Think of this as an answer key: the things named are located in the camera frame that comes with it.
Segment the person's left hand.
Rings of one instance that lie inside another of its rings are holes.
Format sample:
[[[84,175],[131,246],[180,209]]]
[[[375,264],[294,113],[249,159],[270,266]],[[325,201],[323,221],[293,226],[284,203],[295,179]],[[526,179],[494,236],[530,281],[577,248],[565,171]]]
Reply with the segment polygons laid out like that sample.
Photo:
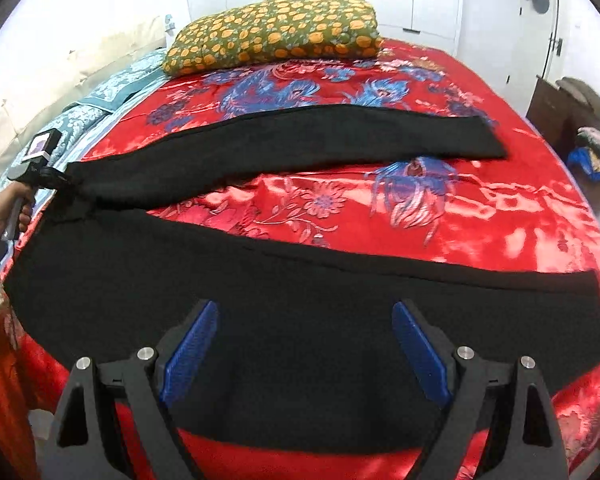
[[[0,192],[0,238],[6,231],[14,212],[16,215],[16,234],[24,232],[32,218],[34,189],[21,182],[12,182]]]

